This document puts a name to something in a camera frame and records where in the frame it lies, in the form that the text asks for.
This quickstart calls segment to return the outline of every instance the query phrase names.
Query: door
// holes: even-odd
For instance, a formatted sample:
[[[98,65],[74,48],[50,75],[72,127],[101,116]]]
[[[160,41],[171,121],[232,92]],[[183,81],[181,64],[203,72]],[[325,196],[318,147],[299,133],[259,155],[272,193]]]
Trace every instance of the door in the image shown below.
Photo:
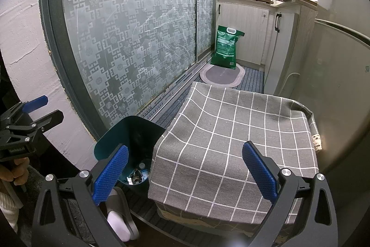
[[[277,95],[283,84],[282,81],[293,51],[299,15],[278,13],[276,17],[274,32],[277,32],[277,38],[264,87],[264,92],[271,95]]]
[[[224,2],[217,2],[216,10],[216,30],[221,25],[245,33],[236,43],[236,58],[260,65],[269,11]]]

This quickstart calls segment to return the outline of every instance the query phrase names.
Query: blue gripper pad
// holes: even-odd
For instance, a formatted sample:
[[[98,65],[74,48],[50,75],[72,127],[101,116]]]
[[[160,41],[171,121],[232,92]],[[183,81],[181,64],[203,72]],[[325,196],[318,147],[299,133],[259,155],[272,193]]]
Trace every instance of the blue gripper pad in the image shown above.
[[[41,97],[38,97],[37,99],[34,99],[32,101],[29,101],[25,103],[22,106],[22,111],[25,113],[31,113],[32,111],[35,111],[36,109],[39,109],[43,106],[45,106],[48,103],[48,98],[46,95],[42,95]]]
[[[128,162],[128,148],[123,145],[105,166],[94,183],[92,199],[96,205],[106,201],[118,177]]]
[[[274,204],[278,198],[276,191],[276,180],[272,173],[263,163],[262,158],[256,153],[249,143],[245,143],[242,149],[242,157],[252,177],[256,181],[262,196]]]

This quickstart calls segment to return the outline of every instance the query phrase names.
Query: bag handle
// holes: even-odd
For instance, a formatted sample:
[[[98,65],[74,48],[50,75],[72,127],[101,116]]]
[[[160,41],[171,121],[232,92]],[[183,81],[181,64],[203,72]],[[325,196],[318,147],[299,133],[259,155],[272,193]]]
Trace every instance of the bag handle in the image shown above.
[[[235,34],[236,33],[236,29],[226,28],[226,32],[228,32],[229,34]]]

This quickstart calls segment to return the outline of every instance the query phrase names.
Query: metal screw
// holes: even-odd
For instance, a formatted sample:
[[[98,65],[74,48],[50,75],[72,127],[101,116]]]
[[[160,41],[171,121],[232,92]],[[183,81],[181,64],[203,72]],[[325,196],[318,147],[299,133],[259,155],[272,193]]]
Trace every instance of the metal screw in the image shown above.
[[[323,181],[325,179],[325,176],[323,174],[317,174],[316,176],[319,180]]]
[[[86,178],[87,176],[89,176],[89,171],[83,170],[80,172],[79,175],[81,178]]]
[[[46,175],[46,177],[45,177],[46,181],[51,181],[53,179],[54,179],[54,176],[52,174]]]
[[[281,170],[281,173],[284,175],[284,176],[290,176],[292,174],[292,171],[290,169],[282,169]]]

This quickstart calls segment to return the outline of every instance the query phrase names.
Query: gray plaid cloth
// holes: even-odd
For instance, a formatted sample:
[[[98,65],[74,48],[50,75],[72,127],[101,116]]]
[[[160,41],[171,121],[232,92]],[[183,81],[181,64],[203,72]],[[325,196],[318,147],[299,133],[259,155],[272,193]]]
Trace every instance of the gray plaid cloth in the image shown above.
[[[312,112],[294,100],[193,82],[155,145],[148,196],[172,214],[188,213],[211,226],[212,220],[247,223],[253,227],[244,230],[252,231],[271,203],[245,166],[244,142],[251,140],[279,167],[313,177],[318,164],[311,136],[317,133]]]

